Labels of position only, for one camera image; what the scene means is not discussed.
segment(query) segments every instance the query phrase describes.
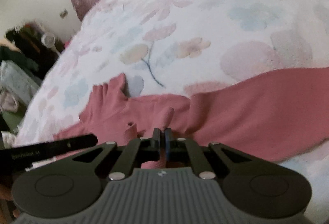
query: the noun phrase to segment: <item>pink shirt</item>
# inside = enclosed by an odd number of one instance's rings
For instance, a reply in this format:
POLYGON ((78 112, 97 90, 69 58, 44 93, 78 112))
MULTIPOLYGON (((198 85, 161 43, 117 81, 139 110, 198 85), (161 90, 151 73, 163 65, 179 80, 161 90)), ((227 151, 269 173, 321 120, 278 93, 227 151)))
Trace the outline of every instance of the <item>pink shirt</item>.
POLYGON ((94 133, 126 145, 170 127, 206 146, 218 141, 269 161, 302 153, 329 137, 329 68, 271 71, 228 88, 128 98, 125 76, 94 86, 80 122, 55 139, 94 133))

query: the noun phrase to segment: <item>bed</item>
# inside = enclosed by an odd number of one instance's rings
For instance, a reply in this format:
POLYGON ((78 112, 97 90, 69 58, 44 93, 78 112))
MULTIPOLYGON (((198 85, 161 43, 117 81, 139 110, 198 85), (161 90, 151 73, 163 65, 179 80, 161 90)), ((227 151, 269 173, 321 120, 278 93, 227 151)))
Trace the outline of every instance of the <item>bed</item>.
MULTIPOLYGON (((93 85, 125 73, 130 96, 190 97, 267 71, 329 66, 329 0, 100 0, 47 74, 15 146, 79 120, 93 85)), ((281 165, 302 173, 306 216, 329 218, 329 142, 281 165)))

